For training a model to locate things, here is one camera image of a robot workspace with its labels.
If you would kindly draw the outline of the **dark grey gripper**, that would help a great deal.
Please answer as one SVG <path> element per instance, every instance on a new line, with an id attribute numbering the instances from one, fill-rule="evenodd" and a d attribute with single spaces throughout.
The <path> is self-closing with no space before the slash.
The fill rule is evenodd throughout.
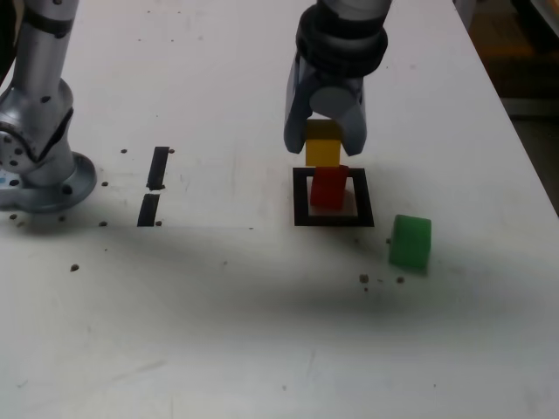
<path id="1" fill-rule="evenodd" d="M 348 156 L 363 151 L 368 135 L 363 78 L 333 75 L 296 56 L 286 90 L 284 142 L 289 152 L 301 152 L 307 120 L 315 113 L 339 126 Z"/>

